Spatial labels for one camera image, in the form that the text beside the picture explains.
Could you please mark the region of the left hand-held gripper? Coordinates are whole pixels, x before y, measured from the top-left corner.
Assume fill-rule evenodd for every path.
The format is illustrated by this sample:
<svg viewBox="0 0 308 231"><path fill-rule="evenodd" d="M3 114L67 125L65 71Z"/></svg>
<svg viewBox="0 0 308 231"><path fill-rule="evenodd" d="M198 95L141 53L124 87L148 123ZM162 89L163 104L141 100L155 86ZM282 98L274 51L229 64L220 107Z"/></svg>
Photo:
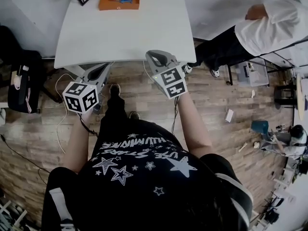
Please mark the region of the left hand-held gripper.
<svg viewBox="0 0 308 231"><path fill-rule="evenodd" d="M89 110L100 110L101 92L110 76L111 63L101 63L87 69L81 77L71 81L63 91L64 103L71 112L80 115Z"/></svg>

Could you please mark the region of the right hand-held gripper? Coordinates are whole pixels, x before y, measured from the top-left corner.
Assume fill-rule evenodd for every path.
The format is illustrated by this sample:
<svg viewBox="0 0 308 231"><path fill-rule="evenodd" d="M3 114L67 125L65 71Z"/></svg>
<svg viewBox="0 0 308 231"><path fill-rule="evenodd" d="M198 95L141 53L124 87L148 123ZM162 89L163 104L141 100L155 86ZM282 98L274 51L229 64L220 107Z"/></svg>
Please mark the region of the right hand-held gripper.
<svg viewBox="0 0 308 231"><path fill-rule="evenodd" d="M147 51L150 79L168 99L174 99L187 92L182 64L169 52L161 50Z"/></svg>

